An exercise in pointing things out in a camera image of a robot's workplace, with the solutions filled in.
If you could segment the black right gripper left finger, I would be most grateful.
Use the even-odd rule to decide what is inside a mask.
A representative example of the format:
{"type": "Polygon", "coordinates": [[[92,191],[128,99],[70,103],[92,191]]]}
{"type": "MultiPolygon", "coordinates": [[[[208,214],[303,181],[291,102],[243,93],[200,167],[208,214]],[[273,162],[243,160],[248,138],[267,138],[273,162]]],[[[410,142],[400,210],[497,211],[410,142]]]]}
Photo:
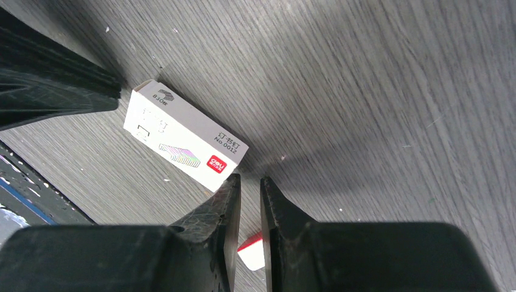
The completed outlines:
{"type": "Polygon", "coordinates": [[[60,225],[1,248],[2,291],[232,291],[240,175],[168,226],[60,225]]]}

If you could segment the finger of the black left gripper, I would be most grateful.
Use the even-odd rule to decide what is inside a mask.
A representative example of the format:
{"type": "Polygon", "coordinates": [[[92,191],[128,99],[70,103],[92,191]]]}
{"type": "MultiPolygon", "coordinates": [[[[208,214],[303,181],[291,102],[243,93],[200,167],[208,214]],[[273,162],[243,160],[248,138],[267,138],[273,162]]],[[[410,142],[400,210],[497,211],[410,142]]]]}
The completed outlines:
{"type": "Polygon", "coordinates": [[[116,77],[1,9],[1,130],[116,110],[116,77]]]}

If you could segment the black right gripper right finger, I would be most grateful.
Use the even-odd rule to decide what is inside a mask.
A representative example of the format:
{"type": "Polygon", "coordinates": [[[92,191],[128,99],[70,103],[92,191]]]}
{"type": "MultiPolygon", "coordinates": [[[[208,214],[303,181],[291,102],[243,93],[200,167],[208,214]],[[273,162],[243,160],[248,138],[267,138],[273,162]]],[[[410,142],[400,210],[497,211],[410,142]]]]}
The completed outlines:
{"type": "Polygon", "coordinates": [[[495,291],[472,242],[438,222],[318,222],[260,181],[268,291],[495,291]]]}

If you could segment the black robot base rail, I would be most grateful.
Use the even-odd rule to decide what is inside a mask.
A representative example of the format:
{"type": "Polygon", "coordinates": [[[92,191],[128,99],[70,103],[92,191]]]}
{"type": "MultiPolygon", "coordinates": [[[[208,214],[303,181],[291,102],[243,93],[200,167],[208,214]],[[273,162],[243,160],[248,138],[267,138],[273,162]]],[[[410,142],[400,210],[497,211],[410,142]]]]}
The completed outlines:
{"type": "Polygon", "coordinates": [[[3,142],[1,207],[29,225],[95,225],[93,219],[3,142]]]}

